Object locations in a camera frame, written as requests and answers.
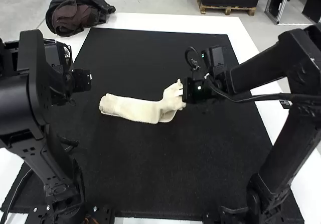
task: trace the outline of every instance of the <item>clothing pile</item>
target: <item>clothing pile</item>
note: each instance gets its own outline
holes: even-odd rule
[[[52,0],[46,23],[51,32],[70,37],[84,28],[106,23],[107,15],[115,11],[105,0]]]

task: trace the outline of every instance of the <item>white table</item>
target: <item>white table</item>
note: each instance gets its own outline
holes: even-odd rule
[[[210,16],[179,16],[116,13],[100,28],[148,30],[164,32],[227,34],[236,57],[240,63],[258,54],[259,51],[252,42],[239,18]],[[58,41],[71,45],[73,58],[77,57],[89,29],[70,38],[57,37]],[[253,89],[252,94],[281,92],[276,82]],[[256,106],[266,127],[271,142],[274,143],[288,115],[288,110],[282,108],[278,101],[256,102]],[[16,178],[22,160],[0,149],[0,203],[4,201],[14,179]],[[301,210],[306,224],[321,224],[321,155],[314,150],[292,183],[292,191]],[[9,215],[7,223],[23,224],[27,214]],[[191,221],[117,218],[117,224],[178,224]]]

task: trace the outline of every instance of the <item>gray floor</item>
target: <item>gray floor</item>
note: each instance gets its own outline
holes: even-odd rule
[[[53,36],[44,21],[51,0],[0,0],[0,37],[4,41],[16,40],[19,32],[39,28],[47,37]],[[201,15],[196,0],[106,0],[116,6],[117,12]],[[291,6],[297,4],[291,0]],[[263,51],[277,41],[284,31],[298,26],[276,26],[264,13],[267,0],[259,0],[255,16],[250,17],[244,11],[232,11],[231,17],[239,17],[259,51]],[[301,17],[296,9],[289,7],[286,17]],[[221,10],[207,11],[206,16],[224,16]],[[286,80],[279,84],[288,91]]]

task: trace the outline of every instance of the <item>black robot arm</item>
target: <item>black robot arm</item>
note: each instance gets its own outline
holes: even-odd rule
[[[0,67],[0,148],[20,156],[42,180],[47,211],[40,223],[82,223],[82,173],[49,123],[51,105],[90,90],[90,71],[73,69],[70,47],[44,40],[39,30],[0,42]]]
[[[248,208],[221,209],[221,223],[274,223],[292,180],[321,140],[321,25],[284,32],[274,46],[232,69],[227,69],[220,47],[201,55],[189,48],[186,60],[193,76],[184,81],[184,102],[210,98],[291,101],[281,133],[248,183]],[[287,77],[291,93],[237,97],[283,77]]]

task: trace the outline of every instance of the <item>cable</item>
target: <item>cable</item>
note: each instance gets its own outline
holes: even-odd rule
[[[64,143],[64,144],[66,144],[66,145],[69,145],[69,146],[65,149],[66,153],[70,153],[70,152],[71,152],[75,147],[77,147],[78,144],[79,144],[78,141],[72,141],[72,140],[69,140],[69,139],[64,138],[64,137],[60,137],[60,138],[61,138],[61,139],[65,139],[66,141],[69,141],[69,144]],[[7,218],[8,218],[8,214],[9,214],[9,211],[10,211],[13,203],[15,202],[16,198],[18,197],[18,196],[17,196],[17,193],[19,192],[20,188],[23,187],[22,184],[28,180],[28,178],[31,176],[32,173],[33,173],[33,171],[32,171],[32,169],[30,169],[30,170],[28,170],[28,172],[21,178],[21,180],[20,180],[19,184],[17,185],[17,187],[16,187],[16,189],[15,189],[15,192],[14,192],[14,194],[13,194],[13,196],[12,196],[12,199],[11,199],[11,201],[10,201],[8,207],[7,207],[7,210],[4,212],[4,214],[3,214],[3,216],[2,216],[2,218],[1,218],[1,220],[0,220],[0,224],[5,224],[5,223],[6,223],[6,220],[7,220]]]
[[[205,81],[208,82],[210,89],[231,102],[244,103],[244,102],[267,101],[267,100],[287,100],[291,102],[305,102],[305,101],[321,102],[320,96],[314,96],[314,95],[308,95],[308,94],[292,94],[292,93],[261,94],[261,95],[254,95],[249,98],[235,99],[229,94],[223,92],[218,87],[216,87],[212,79],[213,77],[209,73],[205,73],[199,65],[191,63],[191,61],[188,58],[188,54],[191,51],[196,53],[198,57],[198,61],[203,61],[203,58],[200,56],[200,54],[196,51],[194,47],[190,46],[187,48],[187,50],[185,51],[185,60],[187,64],[192,68],[192,71],[201,71],[205,78]]]
[[[99,222],[98,222],[95,218],[91,217],[91,219],[92,219],[96,224],[99,224]]]
[[[3,214],[2,218],[1,218],[1,221],[0,221],[1,224],[5,224],[5,222],[6,222],[7,218],[8,218],[9,210],[10,210],[10,208],[11,208],[11,206],[12,206],[12,203],[14,202],[14,200],[15,200],[15,198],[16,198],[16,194],[17,194],[17,192],[19,191],[20,187],[22,186],[21,184],[25,181],[25,179],[27,179],[27,177],[30,177],[31,173],[32,173],[32,169],[30,169],[30,170],[22,177],[22,179],[20,180],[18,186],[16,187],[16,190],[15,190],[15,192],[14,192],[14,195],[13,195],[13,197],[12,197],[12,199],[11,199],[9,205],[8,205],[8,208],[7,208],[7,210],[5,211],[5,213]]]
[[[189,53],[190,52],[195,52],[196,53],[198,61],[201,60],[201,57],[200,57],[200,54],[198,53],[198,51],[196,51],[196,49],[194,47],[188,47],[186,49],[186,51],[185,51],[185,54],[184,54],[185,60],[186,60],[187,64],[192,68],[192,70],[195,71],[195,70],[199,69],[200,66],[197,65],[197,61],[194,61],[194,63],[191,62],[191,60],[193,60],[193,59],[191,59],[191,60],[189,59]]]
[[[249,98],[242,98],[242,99],[234,99],[230,95],[226,94],[219,88],[217,88],[210,78],[206,78],[209,87],[218,95],[232,101],[235,103],[244,103],[244,102],[252,102],[252,101],[267,101],[267,100],[287,100],[291,102],[302,102],[302,101],[316,101],[321,102],[321,97],[314,96],[314,95],[307,95],[307,94],[292,94],[292,93],[273,93],[273,94],[261,94],[261,95],[254,95]]]

